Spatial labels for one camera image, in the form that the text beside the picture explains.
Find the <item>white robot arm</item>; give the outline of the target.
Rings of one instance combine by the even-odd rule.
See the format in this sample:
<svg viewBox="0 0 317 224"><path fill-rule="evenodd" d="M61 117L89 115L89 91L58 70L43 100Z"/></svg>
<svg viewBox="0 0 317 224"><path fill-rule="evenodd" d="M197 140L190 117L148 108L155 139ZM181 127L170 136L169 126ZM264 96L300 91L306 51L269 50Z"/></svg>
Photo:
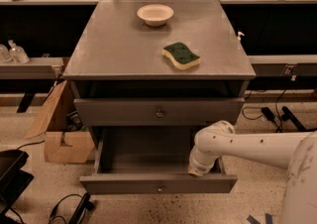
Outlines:
<svg viewBox="0 0 317 224"><path fill-rule="evenodd" d="M279 224L317 224L317 132L238 134L227 121L198 131L188 172L202 176L221 156L287 170Z"/></svg>

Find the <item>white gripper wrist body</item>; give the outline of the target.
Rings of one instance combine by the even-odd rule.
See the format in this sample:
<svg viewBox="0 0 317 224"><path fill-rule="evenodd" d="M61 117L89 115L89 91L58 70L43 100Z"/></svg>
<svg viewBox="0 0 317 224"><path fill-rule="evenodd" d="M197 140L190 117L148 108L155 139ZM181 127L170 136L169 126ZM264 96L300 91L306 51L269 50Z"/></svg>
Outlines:
<svg viewBox="0 0 317 224"><path fill-rule="evenodd" d="M235 134L232 124L221 120L198 131L194 137L194 146L189 155L189 168L194 168L204 174L214 167L220 157L216 148L220 147L226 137Z"/></svg>

